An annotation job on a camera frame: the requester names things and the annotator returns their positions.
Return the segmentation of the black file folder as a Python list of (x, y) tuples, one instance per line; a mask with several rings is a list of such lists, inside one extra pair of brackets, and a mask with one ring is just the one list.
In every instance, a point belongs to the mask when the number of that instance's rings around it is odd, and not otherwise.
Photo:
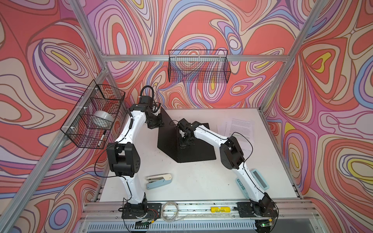
[(178, 163), (216, 160), (214, 147), (200, 139), (193, 139), (191, 145), (182, 145), (182, 135), (168, 113), (161, 108), (164, 126), (158, 128), (157, 147)]

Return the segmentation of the green highlighted printed paper sheet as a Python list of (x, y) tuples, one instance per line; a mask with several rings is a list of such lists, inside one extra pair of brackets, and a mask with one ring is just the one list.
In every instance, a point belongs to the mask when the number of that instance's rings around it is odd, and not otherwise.
[(254, 124), (251, 121), (233, 118), (227, 122), (226, 133), (240, 142), (254, 143)]

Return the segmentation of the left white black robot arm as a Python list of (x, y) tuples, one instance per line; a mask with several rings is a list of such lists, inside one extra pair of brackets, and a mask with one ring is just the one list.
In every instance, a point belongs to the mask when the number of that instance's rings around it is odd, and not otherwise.
[(131, 107), (128, 114), (122, 133), (114, 143), (107, 146), (107, 159), (110, 171), (121, 180), (125, 188), (122, 213), (134, 218), (144, 218), (149, 210), (145, 191), (137, 176), (141, 160), (135, 140), (144, 124), (150, 129), (159, 128), (163, 126), (163, 120), (161, 110), (153, 113), (150, 107), (140, 104)]

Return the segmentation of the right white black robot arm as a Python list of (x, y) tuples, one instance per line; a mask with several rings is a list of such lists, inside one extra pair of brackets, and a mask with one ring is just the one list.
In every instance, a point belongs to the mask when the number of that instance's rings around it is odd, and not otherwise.
[(199, 139), (219, 148), (221, 163), (225, 168), (235, 173), (239, 180), (240, 188), (250, 200), (251, 208), (249, 213), (257, 217), (267, 215), (272, 218), (278, 217), (279, 211), (275, 202), (260, 187), (260, 183), (255, 180), (253, 174), (246, 167), (246, 159), (236, 137), (222, 136), (211, 131), (198, 121), (190, 123), (184, 118), (178, 121), (177, 127), (181, 133), (184, 147), (191, 145), (194, 139)]

